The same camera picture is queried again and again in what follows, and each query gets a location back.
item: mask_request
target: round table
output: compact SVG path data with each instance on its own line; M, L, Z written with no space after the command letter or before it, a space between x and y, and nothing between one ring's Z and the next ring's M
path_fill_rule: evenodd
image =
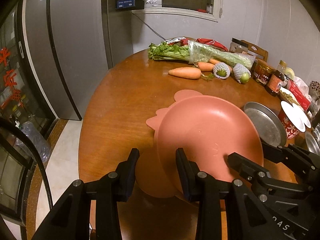
M153 146L154 131L146 120L156 110L170 106L174 94L192 89L230 101L242 107L249 101L259 102L276 114L280 100L250 79L245 85L229 77L211 81L187 80L168 75L168 70L185 63L148 60L147 51L125 59L111 69L101 81L87 108L79 144L79 176L84 182L100 179L125 161L132 148L140 154ZM282 163L265 160L274 178L296 182L294 174ZM197 207L176 197L151 197L135 184L127 203L118 203L120 227L124 240L195 239ZM223 239L226 217L222 216ZM91 210L95 228L95 204Z

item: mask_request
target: red package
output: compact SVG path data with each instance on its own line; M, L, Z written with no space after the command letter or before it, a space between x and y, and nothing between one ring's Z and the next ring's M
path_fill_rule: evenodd
M181 40L181 42L180 42L181 46L188 45L188 40L190 40L190 39L186 38L186 39ZM202 43L202 44L210 45L210 46L214 47L215 49L228 52L228 49L226 46L222 45L220 42L217 42L215 40L200 38L200 39L197 39L196 41L199 43Z
M215 47L216 49L221 50L221 51L226 51L226 52L228 52L228 49L227 49L226 46L224 46L224 45L222 45L220 42L217 42L217 41L212 40L212 39L200 38L200 39L197 39L197 42L202 43L202 44L206 44L206 45L213 46L213 47Z
M303 110L306 111L310 106L311 102L301 93L297 85L289 79L286 87L289 91L292 92L292 94L294 94L298 103L302 106Z

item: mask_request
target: glass jar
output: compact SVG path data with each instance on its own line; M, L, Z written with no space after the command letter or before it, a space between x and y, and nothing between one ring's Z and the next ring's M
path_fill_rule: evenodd
M280 60L277 70L272 74L269 83L266 85L266 90L274 97L279 93L284 83L284 70L286 67L287 63Z
M232 38L229 52L232 53L248 53L248 44L243 41Z
M284 75L284 82L282 84L282 87L285 88L285 86L288 84L289 77L286 74L283 74L283 75Z
M253 79L262 85L268 84L274 68L270 67L265 61L258 59L257 65L253 71Z

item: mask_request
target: carrot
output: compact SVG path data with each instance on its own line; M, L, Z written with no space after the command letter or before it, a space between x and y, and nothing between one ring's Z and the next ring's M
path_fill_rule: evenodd
M214 67L213 64L207 62L198 62L197 66L201 71L212 71Z
M220 63L220 61L218 61L218 60L216 60L216 59L214 59L214 58L211 58L211 59L209 60L209 62L210 62L211 64L213 64L213 65L216 65L216 64Z
M201 76L201 70L195 67L179 67L169 70L168 74L176 77L198 79Z

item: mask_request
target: metal pan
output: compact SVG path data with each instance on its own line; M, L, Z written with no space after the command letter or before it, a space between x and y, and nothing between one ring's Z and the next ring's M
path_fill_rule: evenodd
M304 135L309 152L320 155L320 148L314 136L312 136L312 134L308 131L306 131Z
M279 118L267 107L257 102L248 102L243 111L253 122L260 138L272 146L284 146L287 133Z

